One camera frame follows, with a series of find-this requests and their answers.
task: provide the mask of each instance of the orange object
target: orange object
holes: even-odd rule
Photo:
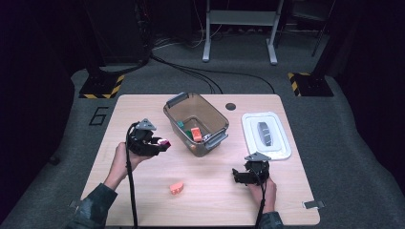
[[[182,188],[184,187],[182,182],[178,182],[175,184],[170,185],[170,192],[175,195],[179,194],[182,191]]]
[[[200,131],[200,128],[198,128],[198,127],[191,129],[191,135],[193,135],[194,141],[202,141],[203,140],[202,133]]]

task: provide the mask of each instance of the white plastic lid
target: white plastic lid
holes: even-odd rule
[[[250,155],[260,153],[271,157],[271,160],[291,156],[291,148],[277,114],[272,112],[244,114],[242,124]]]

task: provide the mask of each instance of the person's hand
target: person's hand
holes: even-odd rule
[[[151,158],[151,156],[139,156],[130,151],[129,159],[131,161],[132,171],[134,171],[143,160],[149,158]],[[113,163],[111,164],[110,172],[104,181],[104,185],[112,190],[116,190],[121,181],[128,175],[126,161],[125,142],[120,142],[116,148],[116,154],[114,155]]]
[[[276,192],[277,192],[277,185],[273,182],[271,177],[268,178],[266,183],[263,184],[266,193],[265,193],[265,208],[263,209],[263,214],[268,212],[275,211],[275,203],[276,203]],[[263,199],[263,192],[261,186],[257,186],[256,184],[247,184],[247,187],[250,190],[255,202],[260,206],[260,203]]]

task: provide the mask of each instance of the wrist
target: wrist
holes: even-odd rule
[[[269,212],[275,212],[274,207],[265,205],[265,207],[263,208],[263,214],[264,213],[269,213]]]
[[[109,187],[112,190],[116,190],[119,184],[121,183],[122,178],[120,177],[112,177],[112,176],[107,176],[107,178],[104,180],[104,185]]]

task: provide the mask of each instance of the person's arm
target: person's arm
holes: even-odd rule
[[[130,152],[132,170],[134,171],[143,160],[150,157],[138,156]],[[110,172],[104,183],[100,183],[92,193],[83,199],[66,229],[104,228],[108,210],[117,197],[116,188],[127,175],[125,143],[121,142],[116,148]]]
[[[255,202],[260,206],[263,198],[262,188],[256,184],[247,184]],[[260,229],[279,229],[284,228],[280,215],[275,211],[277,185],[271,177],[266,181],[265,207],[263,208],[262,218],[259,223]]]

